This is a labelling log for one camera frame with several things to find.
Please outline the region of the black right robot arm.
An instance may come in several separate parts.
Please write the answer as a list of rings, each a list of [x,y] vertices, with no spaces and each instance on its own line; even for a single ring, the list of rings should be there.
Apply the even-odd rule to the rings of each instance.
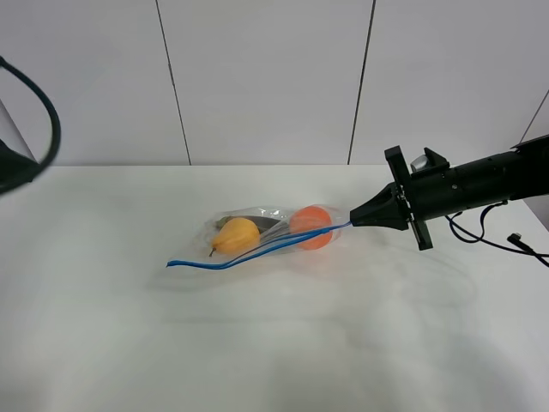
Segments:
[[[355,227],[413,229],[421,251],[432,248],[426,223],[452,213],[548,193],[548,136],[460,166],[425,148],[408,165],[395,146],[385,151],[394,178],[350,212]]]

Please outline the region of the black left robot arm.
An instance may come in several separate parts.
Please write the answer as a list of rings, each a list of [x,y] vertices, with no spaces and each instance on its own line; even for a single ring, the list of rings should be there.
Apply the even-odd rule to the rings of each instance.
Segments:
[[[31,183],[38,174],[40,164],[19,154],[1,142],[1,194]]]

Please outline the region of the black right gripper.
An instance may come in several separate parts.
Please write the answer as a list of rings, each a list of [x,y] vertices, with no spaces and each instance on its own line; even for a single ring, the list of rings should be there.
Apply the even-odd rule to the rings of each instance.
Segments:
[[[421,251],[433,247],[426,222],[452,211],[449,169],[414,177],[409,172],[400,146],[386,149],[394,183],[387,184],[376,196],[350,212],[354,227],[386,227],[406,231],[411,224]]]

